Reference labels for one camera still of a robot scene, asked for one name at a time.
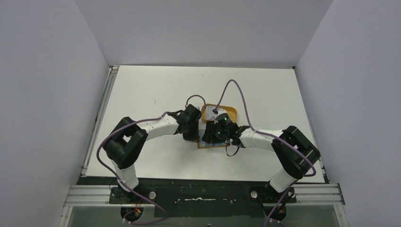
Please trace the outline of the orange plastic tray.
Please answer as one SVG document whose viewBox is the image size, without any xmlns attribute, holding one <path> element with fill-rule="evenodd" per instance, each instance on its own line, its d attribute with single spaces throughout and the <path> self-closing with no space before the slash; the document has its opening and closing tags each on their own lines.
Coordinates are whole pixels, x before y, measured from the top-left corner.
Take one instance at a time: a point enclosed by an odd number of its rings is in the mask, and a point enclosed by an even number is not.
<svg viewBox="0 0 401 227">
<path fill-rule="evenodd" d="M 213 110 L 215 109 L 216 105 L 214 104 L 205 104 L 202 107 L 202 115 L 201 121 L 206 123 L 207 121 L 214 121 L 215 118 L 220 114 L 228 114 L 228 117 L 231 119 L 232 122 L 236 122 L 237 120 L 237 110 L 230 106 L 223 106 L 220 105 L 218 107 L 217 113 L 214 113 Z"/>
</svg>

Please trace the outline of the orange leather card holder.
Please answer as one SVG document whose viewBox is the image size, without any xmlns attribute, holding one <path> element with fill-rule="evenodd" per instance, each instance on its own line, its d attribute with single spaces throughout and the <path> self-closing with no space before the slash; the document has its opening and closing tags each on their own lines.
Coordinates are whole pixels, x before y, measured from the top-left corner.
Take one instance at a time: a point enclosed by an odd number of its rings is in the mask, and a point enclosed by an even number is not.
<svg viewBox="0 0 401 227">
<path fill-rule="evenodd" d="M 203 148 L 221 148 L 226 146 L 229 143 L 228 140 L 211 140 L 210 142 L 205 142 L 201 139 L 198 140 L 197 142 L 197 148 L 198 149 L 203 149 Z"/>
</svg>

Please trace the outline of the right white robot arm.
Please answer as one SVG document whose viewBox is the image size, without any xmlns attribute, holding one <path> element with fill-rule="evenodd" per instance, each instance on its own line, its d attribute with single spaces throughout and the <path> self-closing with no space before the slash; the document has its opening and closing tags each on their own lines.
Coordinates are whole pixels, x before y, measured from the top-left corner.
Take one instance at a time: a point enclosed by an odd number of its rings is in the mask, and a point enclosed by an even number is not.
<svg viewBox="0 0 401 227">
<path fill-rule="evenodd" d="M 260 148 L 278 157 L 281 169 L 269 180 L 266 196 L 278 202 L 285 190 L 306 176 L 314 176 L 314 164 L 320 159 L 317 147 L 295 126 L 278 131 L 258 131 L 250 125 L 239 126 L 223 113 L 208 120 L 202 140 L 226 143 L 238 148 Z"/>
</svg>

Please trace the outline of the credit card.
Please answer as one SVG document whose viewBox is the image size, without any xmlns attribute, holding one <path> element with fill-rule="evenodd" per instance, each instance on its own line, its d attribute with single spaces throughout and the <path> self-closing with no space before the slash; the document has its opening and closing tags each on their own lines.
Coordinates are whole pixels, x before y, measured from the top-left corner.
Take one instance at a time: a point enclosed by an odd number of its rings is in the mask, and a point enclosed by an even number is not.
<svg viewBox="0 0 401 227">
<path fill-rule="evenodd" d="M 219 115 L 227 113 L 225 109 L 219 108 L 219 114 L 216 115 L 216 114 L 214 114 L 214 113 L 212 112 L 212 109 L 213 109 L 213 108 L 215 108 L 215 107 L 213 107 L 213 106 L 208 106 L 207 109 L 205 110 L 205 117 L 204 117 L 204 118 L 205 118 L 207 121 L 214 121 L 214 120 L 216 119 L 216 117 L 218 117 Z"/>
</svg>

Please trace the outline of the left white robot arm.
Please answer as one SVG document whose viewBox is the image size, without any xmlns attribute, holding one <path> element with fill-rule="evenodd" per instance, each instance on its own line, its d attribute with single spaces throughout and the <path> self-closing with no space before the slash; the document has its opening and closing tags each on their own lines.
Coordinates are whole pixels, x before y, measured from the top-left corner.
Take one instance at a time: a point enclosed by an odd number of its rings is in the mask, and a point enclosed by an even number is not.
<svg viewBox="0 0 401 227">
<path fill-rule="evenodd" d="M 199 141 L 199 119 L 201 110 L 187 105 L 184 110 L 165 112 L 158 118 L 134 121 L 130 117 L 122 118 L 99 149 L 106 152 L 114 168 L 121 196 L 128 203 L 139 199 L 139 180 L 134 163 L 137 161 L 146 141 L 165 136 L 181 134 L 186 141 Z"/>
</svg>

